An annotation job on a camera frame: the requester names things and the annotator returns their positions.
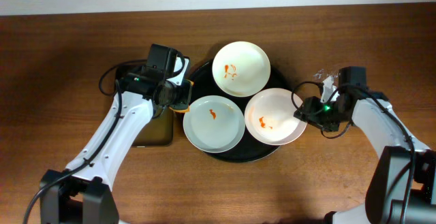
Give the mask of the orange green scrub sponge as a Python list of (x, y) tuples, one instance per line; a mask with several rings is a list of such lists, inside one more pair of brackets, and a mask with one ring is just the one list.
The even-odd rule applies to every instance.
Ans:
[(172, 101), (168, 105), (175, 112), (186, 113), (189, 111), (193, 82), (184, 79), (180, 86), (175, 86), (172, 91)]

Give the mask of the pink plate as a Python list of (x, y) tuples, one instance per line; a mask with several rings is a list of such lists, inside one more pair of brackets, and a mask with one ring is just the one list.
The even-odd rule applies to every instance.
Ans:
[(306, 122), (294, 117), (302, 99), (280, 88), (265, 89), (254, 95), (245, 108), (245, 124), (258, 141), (272, 146), (289, 144), (306, 129)]

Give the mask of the light grey plate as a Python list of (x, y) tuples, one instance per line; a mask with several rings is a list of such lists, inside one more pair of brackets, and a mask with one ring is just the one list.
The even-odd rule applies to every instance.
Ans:
[(245, 133), (241, 109), (230, 99), (209, 95), (195, 100), (183, 117), (187, 139), (206, 153), (233, 149)]

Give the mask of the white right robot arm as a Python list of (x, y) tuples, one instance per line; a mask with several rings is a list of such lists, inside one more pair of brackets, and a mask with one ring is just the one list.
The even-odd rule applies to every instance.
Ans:
[(337, 131), (339, 124), (359, 128), (379, 161), (363, 204), (329, 212), (324, 223), (434, 223), (435, 151), (418, 140), (393, 112), (383, 93), (343, 84), (338, 98), (323, 103), (310, 97), (294, 116), (320, 129)]

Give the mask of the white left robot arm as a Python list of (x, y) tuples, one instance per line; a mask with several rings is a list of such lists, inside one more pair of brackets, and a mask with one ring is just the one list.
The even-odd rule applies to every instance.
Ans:
[(42, 223), (120, 223), (112, 195), (117, 172), (142, 129), (158, 110), (187, 111), (193, 82), (129, 73), (115, 82), (110, 111), (82, 151), (62, 172), (48, 170), (35, 199)]

